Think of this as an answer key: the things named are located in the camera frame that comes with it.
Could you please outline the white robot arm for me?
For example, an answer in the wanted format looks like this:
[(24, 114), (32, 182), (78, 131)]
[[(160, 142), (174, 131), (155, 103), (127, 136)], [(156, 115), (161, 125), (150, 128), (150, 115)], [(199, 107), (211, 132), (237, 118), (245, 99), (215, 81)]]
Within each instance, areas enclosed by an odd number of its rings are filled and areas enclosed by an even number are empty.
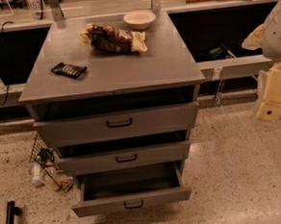
[(263, 30), (263, 55), (274, 62), (268, 71), (257, 118), (264, 122), (278, 120), (281, 115), (281, 0), (267, 16)]

